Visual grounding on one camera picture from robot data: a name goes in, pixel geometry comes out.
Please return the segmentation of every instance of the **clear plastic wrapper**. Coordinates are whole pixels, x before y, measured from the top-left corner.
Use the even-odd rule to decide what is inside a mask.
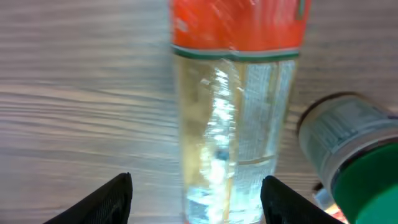
[[[173,0],[187,223],[256,223],[309,1]]]

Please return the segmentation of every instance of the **black object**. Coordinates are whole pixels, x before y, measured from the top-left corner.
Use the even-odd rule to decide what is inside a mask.
[[[119,174],[45,224],[126,224],[131,199],[131,175]]]
[[[261,203],[267,224],[343,224],[273,176],[262,181]]]

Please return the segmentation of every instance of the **plastic package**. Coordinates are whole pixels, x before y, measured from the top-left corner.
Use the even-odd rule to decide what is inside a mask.
[[[261,219],[309,4],[172,0],[188,223]]]

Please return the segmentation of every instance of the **green cap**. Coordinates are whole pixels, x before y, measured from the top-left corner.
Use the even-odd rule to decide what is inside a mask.
[[[398,144],[377,147],[356,159],[332,188],[350,223],[398,223]]]

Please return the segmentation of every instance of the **wooden surface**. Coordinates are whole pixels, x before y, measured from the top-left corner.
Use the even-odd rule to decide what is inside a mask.
[[[131,223],[181,223],[166,0],[0,1],[0,223],[40,223],[120,172]],[[313,1],[277,176],[317,182],[295,123],[359,91],[398,111],[395,0]]]

